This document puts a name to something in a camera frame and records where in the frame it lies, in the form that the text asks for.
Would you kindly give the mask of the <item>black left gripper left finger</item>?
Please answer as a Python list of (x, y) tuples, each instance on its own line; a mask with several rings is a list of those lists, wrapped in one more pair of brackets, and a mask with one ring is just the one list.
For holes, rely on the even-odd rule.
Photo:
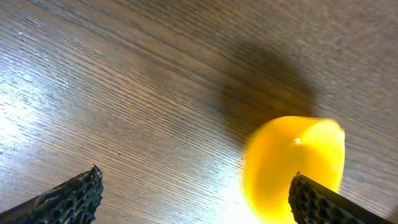
[(93, 166), (70, 180), (1, 213), (2, 224), (91, 224), (103, 199), (103, 173)]

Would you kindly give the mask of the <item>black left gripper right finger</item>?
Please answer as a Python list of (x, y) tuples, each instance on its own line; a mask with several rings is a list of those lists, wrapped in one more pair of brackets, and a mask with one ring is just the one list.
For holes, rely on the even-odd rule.
[(299, 172), (290, 183), (288, 202), (299, 224), (393, 224)]

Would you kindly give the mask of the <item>yellow plastic measuring scoop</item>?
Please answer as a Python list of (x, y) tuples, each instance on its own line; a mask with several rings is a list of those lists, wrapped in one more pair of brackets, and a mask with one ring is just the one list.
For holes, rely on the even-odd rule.
[(290, 183), (301, 173), (338, 192), (345, 131), (333, 119), (283, 116), (263, 124), (244, 145), (242, 191), (261, 223), (293, 223)]

